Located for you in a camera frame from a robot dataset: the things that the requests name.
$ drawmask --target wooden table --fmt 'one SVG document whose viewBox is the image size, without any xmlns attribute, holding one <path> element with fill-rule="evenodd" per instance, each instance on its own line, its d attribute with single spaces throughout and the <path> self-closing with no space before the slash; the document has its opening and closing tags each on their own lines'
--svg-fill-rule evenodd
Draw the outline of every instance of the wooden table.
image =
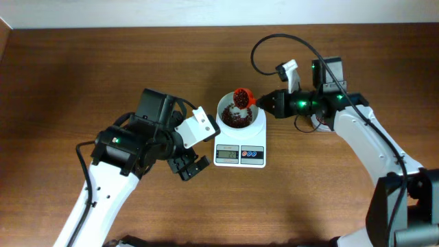
<svg viewBox="0 0 439 247">
<path fill-rule="evenodd" d="M 439 168 L 439 25 L 13 30 L 0 66 L 0 246 L 50 246 L 84 177 L 76 143 L 94 139 L 134 111 L 149 87 L 216 114 L 242 86 L 255 95 L 283 89 L 256 73 L 250 50 L 276 32 L 341 56 L 351 92 L 413 158 Z M 269 40 L 258 50 L 266 71 L 295 58 L 312 89 L 306 47 Z M 364 225 L 373 193 L 366 170 L 336 134 L 303 134 L 293 119 L 267 116 L 267 166 L 211 165 L 184 183 L 158 162 L 128 198 L 107 239 L 215 244 L 307 242 Z M 306 121 L 301 121 L 303 128 Z M 212 158 L 213 141 L 195 147 Z M 88 155 L 91 148 L 84 148 Z"/>
</svg>

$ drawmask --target red beans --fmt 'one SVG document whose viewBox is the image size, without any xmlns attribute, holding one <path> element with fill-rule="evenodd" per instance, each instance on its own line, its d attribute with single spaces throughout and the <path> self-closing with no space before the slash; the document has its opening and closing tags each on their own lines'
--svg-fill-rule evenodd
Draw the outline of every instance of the red beans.
<svg viewBox="0 0 439 247">
<path fill-rule="evenodd" d="M 244 109 L 248 105 L 248 95 L 244 90 L 233 94 L 233 101 L 239 109 Z"/>
<path fill-rule="evenodd" d="M 250 125 L 253 120 L 252 111 L 247 108 L 247 116 L 242 118 L 239 113 L 232 113 L 230 109 L 234 107 L 234 104 L 228 105 L 222 112 L 221 120 L 232 128 L 244 128 Z"/>
</svg>

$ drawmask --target white wall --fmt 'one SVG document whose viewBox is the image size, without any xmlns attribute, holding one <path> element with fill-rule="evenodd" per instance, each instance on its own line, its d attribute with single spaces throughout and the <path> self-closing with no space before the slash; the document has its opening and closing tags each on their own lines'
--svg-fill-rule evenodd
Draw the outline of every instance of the white wall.
<svg viewBox="0 0 439 247">
<path fill-rule="evenodd" d="M 438 22 L 439 0 L 0 0 L 12 28 Z"/>
</svg>

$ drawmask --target green light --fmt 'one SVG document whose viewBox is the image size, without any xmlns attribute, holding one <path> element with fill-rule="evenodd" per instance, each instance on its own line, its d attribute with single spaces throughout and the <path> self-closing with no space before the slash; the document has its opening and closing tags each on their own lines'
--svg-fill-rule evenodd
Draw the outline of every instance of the green light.
<svg viewBox="0 0 439 247">
<path fill-rule="evenodd" d="M 299 102 L 299 107 L 305 107 L 307 105 L 307 102 L 301 101 Z"/>
</svg>

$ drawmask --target kitchen scale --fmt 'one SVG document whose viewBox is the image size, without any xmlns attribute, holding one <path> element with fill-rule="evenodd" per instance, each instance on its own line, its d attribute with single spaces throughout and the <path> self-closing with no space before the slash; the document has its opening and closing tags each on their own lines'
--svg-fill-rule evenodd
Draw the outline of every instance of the kitchen scale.
<svg viewBox="0 0 439 247">
<path fill-rule="evenodd" d="M 264 168 L 266 164 L 267 120 L 264 110 L 252 105 L 252 122 L 245 128 L 232 128 L 221 119 L 223 110 L 233 103 L 233 92 L 224 96 L 218 104 L 217 118 L 221 133 L 215 137 L 213 162 L 218 166 Z M 247 116 L 247 110 L 238 107 L 230 109 Z"/>
</svg>

